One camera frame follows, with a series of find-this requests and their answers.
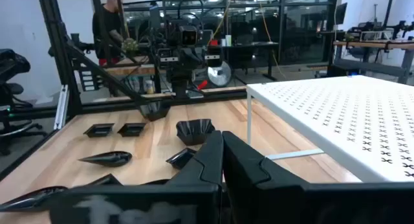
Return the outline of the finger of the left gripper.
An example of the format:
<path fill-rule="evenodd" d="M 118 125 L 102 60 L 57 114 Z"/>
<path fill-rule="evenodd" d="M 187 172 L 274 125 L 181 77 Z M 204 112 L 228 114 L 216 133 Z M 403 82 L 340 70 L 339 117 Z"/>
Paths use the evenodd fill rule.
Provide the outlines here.
<path fill-rule="evenodd" d="M 220 67 L 222 65 L 222 48 L 219 46 L 195 47 L 192 50 L 199 59 L 196 69 L 202 70 L 208 67 Z"/>
<path fill-rule="evenodd" d="M 173 74 L 191 72 L 191 55 L 180 55 L 177 49 L 159 49 L 157 54 L 157 69 Z"/>

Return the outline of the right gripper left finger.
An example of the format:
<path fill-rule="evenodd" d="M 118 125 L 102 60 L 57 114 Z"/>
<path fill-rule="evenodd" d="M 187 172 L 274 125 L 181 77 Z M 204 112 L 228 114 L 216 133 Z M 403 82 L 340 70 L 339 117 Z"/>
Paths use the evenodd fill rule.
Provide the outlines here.
<path fill-rule="evenodd" d="M 79 186 L 57 197 L 51 224 L 216 224 L 219 220 L 223 137 L 213 131 L 198 152 L 164 184 Z"/>

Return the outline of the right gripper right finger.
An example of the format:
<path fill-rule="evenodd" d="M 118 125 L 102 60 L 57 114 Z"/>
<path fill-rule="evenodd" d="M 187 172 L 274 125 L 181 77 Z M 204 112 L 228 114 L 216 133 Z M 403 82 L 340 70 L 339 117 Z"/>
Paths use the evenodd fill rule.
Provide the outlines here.
<path fill-rule="evenodd" d="M 223 132 L 236 224 L 414 224 L 414 183 L 310 183 Z"/>

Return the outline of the small black square plate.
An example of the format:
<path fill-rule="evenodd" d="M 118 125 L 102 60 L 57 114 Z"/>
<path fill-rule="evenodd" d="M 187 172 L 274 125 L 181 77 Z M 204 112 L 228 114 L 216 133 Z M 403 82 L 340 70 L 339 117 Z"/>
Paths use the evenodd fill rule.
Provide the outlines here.
<path fill-rule="evenodd" d="M 138 137 L 144 130 L 146 123 L 125 123 L 118 134 L 123 137 Z"/>
<path fill-rule="evenodd" d="M 106 185 L 120 185 L 123 184 L 113 175 L 113 174 L 107 174 L 103 177 L 100 177 L 90 183 L 84 184 L 84 185 L 77 185 L 77 187 L 85 187 L 85 186 L 106 186 Z"/>
<path fill-rule="evenodd" d="M 166 162 L 172 165 L 173 168 L 181 170 L 196 153 L 197 150 L 184 148 L 180 152 L 167 159 Z"/>
<path fill-rule="evenodd" d="M 83 134 L 88 136 L 89 138 L 106 137 L 108 136 L 108 134 L 112 132 L 113 126 L 114 123 L 93 124 Z"/>

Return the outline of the black fluted square bowl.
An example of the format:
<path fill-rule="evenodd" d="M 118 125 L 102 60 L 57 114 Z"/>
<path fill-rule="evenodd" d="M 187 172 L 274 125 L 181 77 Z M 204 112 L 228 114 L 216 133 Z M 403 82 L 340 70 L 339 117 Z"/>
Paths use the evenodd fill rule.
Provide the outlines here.
<path fill-rule="evenodd" d="M 215 126 L 209 118 L 179 121 L 176 124 L 177 137 L 186 145 L 202 144 L 215 131 Z"/>
<path fill-rule="evenodd" d="M 140 105 L 139 110 L 145 119 L 152 122 L 164 118 L 168 114 L 170 107 L 170 104 L 167 102 L 156 101 Z"/>

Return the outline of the silver round disc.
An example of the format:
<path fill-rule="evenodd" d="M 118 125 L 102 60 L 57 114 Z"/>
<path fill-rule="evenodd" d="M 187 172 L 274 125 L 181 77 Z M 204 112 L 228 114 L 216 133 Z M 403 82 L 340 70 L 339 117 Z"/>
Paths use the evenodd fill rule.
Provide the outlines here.
<path fill-rule="evenodd" d="M 211 84 L 217 87 L 225 87 L 232 79 L 232 69 L 223 61 L 218 67 L 207 68 L 207 78 Z"/>

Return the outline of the black desk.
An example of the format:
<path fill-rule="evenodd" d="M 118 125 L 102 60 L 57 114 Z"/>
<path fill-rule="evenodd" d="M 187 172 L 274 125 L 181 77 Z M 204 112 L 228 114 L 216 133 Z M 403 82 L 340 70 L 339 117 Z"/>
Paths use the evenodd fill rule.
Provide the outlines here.
<path fill-rule="evenodd" d="M 249 70 L 255 73 L 263 70 L 263 76 L 269 80 L 276 81 L 272 75 L 273 67 L 278 62 L 276 52 L 279 43 L 273 41 L 257 41 L 251 43 L 236 43 L 223 48 L 225 60 L 233 71 L 241 69 L 245 75 Z"/>

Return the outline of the small green plant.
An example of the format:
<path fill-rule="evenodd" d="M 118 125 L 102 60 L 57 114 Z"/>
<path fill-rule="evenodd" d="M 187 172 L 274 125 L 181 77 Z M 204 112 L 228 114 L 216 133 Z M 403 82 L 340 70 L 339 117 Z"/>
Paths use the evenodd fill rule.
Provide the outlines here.
<path fill-rule="evenodd" d="M 138 43 L 133 38 L 127 38 L 122 43 L 122 50 L 124 52 L 135 52 L 138 50 Z"/>

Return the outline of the background wooden table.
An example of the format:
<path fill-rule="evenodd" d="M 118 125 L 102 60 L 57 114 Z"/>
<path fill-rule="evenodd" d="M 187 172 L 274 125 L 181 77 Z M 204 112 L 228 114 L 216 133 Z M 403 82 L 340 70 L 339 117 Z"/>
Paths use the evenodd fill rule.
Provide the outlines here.
<path fill-rule="evenodd" d="M 124 58 L 112 67 L 106 68 L 106 71 L 113 76 L 124 75 L 152 75 L 155 73 L 155 66 L 150 64 L 147 56 L 136 56 L 134 59 L 138 62 L 135 65 L 130 59 Z"/>

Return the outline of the person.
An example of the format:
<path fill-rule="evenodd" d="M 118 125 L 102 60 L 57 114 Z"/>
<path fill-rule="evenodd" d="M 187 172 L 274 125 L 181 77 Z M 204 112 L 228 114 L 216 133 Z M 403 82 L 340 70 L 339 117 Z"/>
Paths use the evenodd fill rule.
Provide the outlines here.
<path fill-rule="evenodd" d="M 122 46 L 124 38 L 122 37 L 120 30 L 122 28 L 119 7 L 117 0 L 107 0 L 101 7 L 102 17 L 98 16 L 97 11 L 93 14 L 93 38 L 94 49 L 96 57 L 98 58 L 99 65 L 105 65 L 107 59 L 105 57 L 103 36 L 100 30 L 100 21 L 103 20 L 105 31 L 109 36 L 109 39 L 113 42 L 113 45 L 118 47 Z M 109 46 L 109 57 L 113 63 L 120 61 L 120 52 L 114 47 Z"/>

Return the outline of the black panel with white labels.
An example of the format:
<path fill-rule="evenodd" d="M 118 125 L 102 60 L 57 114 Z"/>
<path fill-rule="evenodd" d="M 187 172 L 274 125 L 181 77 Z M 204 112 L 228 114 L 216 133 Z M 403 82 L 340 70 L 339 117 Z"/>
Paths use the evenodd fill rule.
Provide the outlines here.
<path fill-rule="evenodd" d="M 94 76 L 91 71 L 80 70 L 79 71 L 81 85 L 83 91 L 94 91 L 95 90 L 95 82 Z"/>

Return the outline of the white perforated metal shelf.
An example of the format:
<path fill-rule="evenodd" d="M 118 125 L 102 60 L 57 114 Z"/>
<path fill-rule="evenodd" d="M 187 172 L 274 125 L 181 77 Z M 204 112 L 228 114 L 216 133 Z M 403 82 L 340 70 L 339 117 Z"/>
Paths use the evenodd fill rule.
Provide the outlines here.
<path fill-rule="evenodd" d="M 249 84 L 262 103 L 363 182 L 414 182 L 414 86 L 355 75 Z"/>

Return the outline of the black monitor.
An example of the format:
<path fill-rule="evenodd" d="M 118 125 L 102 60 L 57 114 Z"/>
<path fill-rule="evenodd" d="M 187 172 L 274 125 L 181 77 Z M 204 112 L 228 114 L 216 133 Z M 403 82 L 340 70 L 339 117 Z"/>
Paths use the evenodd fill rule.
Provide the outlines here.
<path fill-rule="evenodd" d="M 346 10 L 347 10 L 347 3 L 340 4 L 336 7 L 336 12 L 335 12 L 335 17 L 334 17 L 335 25 L 343 24 Z"/>

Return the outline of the black office chair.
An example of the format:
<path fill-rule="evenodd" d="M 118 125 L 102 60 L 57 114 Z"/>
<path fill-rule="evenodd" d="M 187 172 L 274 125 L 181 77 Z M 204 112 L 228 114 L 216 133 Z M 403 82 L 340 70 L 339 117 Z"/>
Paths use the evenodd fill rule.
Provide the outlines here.
<path fill-rule="evenodd" d="M 30 102 L 17 97 L 24 91 L 23 87 L 9 82 L 15 75 L 28 73 L 29 70 L 30 63 L 24 56 L 15 53 L 12 49 L 0 49 L 0 117 L 4 117 L 0 120 L 3 124 L 3 128 L 0 129 L 0 155 L 10 154 L 7 144 L 13 138 L 47 135 L 43 131 L 43 126 L 33 120 L 11 125 L 10 121 L 5 118 L 11 114 L 11 111 L 33 107 Z"/>

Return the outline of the silver aluminium bracket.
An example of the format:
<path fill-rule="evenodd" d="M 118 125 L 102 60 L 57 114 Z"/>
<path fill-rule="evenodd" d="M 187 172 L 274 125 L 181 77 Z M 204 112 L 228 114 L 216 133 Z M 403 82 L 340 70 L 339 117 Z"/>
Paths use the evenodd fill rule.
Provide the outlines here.
<path fill-rule="evenodd" d="M 58 105 L 56 108 L 54 130 L 61 129 L 66 123 L 69 96 L 70 96 L 70 91 L 69 91 L 68 85 L 62 85 L 59 99 L 58 99 Z"/>

